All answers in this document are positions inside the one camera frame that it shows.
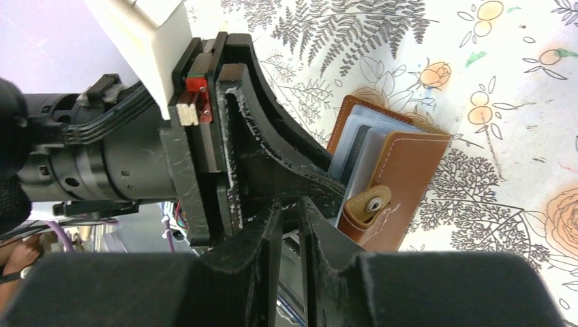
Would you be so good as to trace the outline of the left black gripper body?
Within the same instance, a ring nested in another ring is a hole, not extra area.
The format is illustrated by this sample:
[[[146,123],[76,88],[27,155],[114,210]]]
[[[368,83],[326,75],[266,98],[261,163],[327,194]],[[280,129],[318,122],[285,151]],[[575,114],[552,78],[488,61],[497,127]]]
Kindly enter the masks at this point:
[[[228,35],[194,38],[175,65],[164,119],[145,86],[103,75],[84,93],[26,94],[32,149],[18,180],[54,214],[110,217],[176,203],[193,246],[224,239],[224,158],[215,82]]]

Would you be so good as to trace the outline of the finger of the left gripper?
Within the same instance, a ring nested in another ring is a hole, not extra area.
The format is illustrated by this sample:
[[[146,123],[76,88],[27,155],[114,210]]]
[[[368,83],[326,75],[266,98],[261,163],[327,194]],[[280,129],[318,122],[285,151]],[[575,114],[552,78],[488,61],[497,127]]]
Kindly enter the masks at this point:
[[[277,101],[272,88],[263,74],[251,35],[231,33],[226,38],[224,50],[229,63],[244,63],[257,98],[277,133],[299,153],[310,159],[324,171],[329,169],[332,155],[301,127],[288,111]]]
[[[337,216],[344,186],[276,129],[243,63],[222,66],[215,85],[224,175],[217,198],[226,235],[238,234],[267,201],[307,196],[324,217]]]

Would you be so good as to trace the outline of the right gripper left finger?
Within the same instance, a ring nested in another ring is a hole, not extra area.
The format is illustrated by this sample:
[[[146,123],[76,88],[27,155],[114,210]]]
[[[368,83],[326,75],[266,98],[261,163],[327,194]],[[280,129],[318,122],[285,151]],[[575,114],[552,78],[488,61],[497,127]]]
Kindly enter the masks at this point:
[[[56,253],[25,277],[2,326],[273,326],[282,206],[193,253]]]

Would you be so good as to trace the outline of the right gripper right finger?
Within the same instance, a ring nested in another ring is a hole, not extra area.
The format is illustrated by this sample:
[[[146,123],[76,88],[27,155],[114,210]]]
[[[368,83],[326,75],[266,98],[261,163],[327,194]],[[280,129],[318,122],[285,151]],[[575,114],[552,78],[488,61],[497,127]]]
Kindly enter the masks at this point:
[[[516,255],[366,251],[307,197],[299,244],[308,326],[563,326]]]

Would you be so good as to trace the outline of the brown leather card holder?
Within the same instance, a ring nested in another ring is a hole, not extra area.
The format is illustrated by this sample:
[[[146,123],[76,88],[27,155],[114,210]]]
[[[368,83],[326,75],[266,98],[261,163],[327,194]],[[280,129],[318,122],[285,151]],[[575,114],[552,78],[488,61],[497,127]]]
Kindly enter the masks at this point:
[[[362,100],[344,97],[327,150],[339,180],[360,125],[369,125],[346,187],[336,226],[368,251],[399,249],[451,135]]]

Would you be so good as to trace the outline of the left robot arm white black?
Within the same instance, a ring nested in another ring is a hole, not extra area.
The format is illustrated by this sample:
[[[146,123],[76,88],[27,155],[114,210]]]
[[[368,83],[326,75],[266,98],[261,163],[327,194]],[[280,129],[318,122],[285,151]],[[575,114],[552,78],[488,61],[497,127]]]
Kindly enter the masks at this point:
[[[277,102],[248,34],[191,39],[169,66],[168,105],[105,74],[82,93],[24,94],[1,81],[1,231],[34,202],[108,218],[169,202],[195,247],[238,234],[268,201],[310,198],[336,216],[331,154]]]

